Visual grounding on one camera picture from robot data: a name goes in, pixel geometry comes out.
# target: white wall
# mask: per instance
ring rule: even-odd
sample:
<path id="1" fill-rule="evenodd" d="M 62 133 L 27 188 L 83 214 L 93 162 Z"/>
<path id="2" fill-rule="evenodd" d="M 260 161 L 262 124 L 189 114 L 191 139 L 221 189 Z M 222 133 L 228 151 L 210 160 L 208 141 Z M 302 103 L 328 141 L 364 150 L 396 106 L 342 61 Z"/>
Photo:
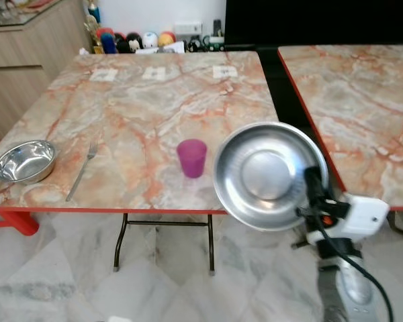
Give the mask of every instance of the white wall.
<path id="1" fill-rule="evenodd" d="M 200 21 L 203 34 L 213 32 L 214 19 L 222 20 L 226 0 L 99 0 L 101 24 L 115 32 L 173 31 L 175 22 Z"/>

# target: countertop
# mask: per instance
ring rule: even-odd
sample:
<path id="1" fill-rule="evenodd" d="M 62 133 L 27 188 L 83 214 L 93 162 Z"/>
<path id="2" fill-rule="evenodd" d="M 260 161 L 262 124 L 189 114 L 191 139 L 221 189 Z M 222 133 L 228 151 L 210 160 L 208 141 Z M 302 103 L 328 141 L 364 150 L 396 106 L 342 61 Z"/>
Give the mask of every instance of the countertop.
<path id="1" fill-rule="evenodd" d="M 53 5 L 56 5 L 60 1 L 62 0 L 52 0 L 51 2 L 36 9 L 24 7 L 14 8 L 11 5 L 10 10 L 0 9 L 0 27 L 25 25 L 27 22 L 31 21 L 33 18 L 45 12 L 47 9 L 51 8 Z"/>
<path id="2" fill-rule="evenodd" d="M 403 210 L 403 46 L 279 55 L 342 189 Z"/>
<path id="3" fill-rule="evenodd" d="M 116 75 L 90 80 L 96 70 Z M 219 145 L 244 125 L 276 120 L 255 52 L 78 56 L 0 142 L 2 154 L 50 140 L 54 171 L 29 186 L 0 183 L 0 208 L 223 213 L 212 180 Z M 176 154 L 190 138 L 208 145 L 197 179 L 184 177 Z M 98 154 L 66 203 L 91 140 Z"/>

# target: metal fork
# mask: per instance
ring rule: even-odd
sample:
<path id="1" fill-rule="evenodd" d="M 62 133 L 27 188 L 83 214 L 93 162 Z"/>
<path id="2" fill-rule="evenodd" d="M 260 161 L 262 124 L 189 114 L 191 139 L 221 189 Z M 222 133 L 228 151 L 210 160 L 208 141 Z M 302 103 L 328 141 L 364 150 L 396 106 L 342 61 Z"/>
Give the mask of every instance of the metal fork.
<path id="1" fill-rule="evenodd" d="M 72 186 L 72 189 L 70 190 L 69 194 L 67 195 L 66 201 L 70 201 L 73 197 L 73 194 L 76 191 L 76 188 L 78 187 L 79 182 L 81 181 L 83 172 L 85 171 L 85 167 L 92 158 L 95 157 L 98 149 L 98 144 L 97 141 L 93 141 L 89 144 L 89 150 L 87 154 L 87 158 L 85 159 L 85 162 L 83 163 L 82 169 L 79 171 L 78 177 L 76 178 L 75 183 Z"/>

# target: red plastic stool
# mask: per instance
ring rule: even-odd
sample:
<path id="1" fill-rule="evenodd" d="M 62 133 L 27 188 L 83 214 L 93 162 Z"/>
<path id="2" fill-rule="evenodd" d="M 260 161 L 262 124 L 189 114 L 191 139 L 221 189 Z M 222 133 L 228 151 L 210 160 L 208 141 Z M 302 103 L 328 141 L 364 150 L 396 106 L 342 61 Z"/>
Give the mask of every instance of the red plastic stool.
<path id="1" fill-rule="evenodd" d="M 23 235 L 34 235 L 39 229 L 39 224 L 31 218 L 30 212 L 0 211 L 0 216 L 4 219 L 0 221 L 0 227 L 14 227 Z"/>

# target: metal bowl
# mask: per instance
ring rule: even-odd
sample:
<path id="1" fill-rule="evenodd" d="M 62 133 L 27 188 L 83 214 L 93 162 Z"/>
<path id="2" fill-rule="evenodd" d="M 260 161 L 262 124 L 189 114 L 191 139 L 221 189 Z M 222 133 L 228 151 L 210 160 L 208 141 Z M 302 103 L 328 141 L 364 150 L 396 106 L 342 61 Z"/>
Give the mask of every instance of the metal bowl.
<path id="1" fill-rule="evenodd" d="M 35 183 L 54 168 L 56 149 L 45 140 L 24 142 L 0 157 L 0 181 Z"/>
<path id="2" fill-rule="evenodd" d="M 328 170 L 321 151 L 303 132 L 285 123 L 256 123 L 232 133 L 215 159 L 214 186 L 227 212 L 263 231 L 289 229 L 304 218 L 304 170 L 319 166 L 322 185 Z"/>

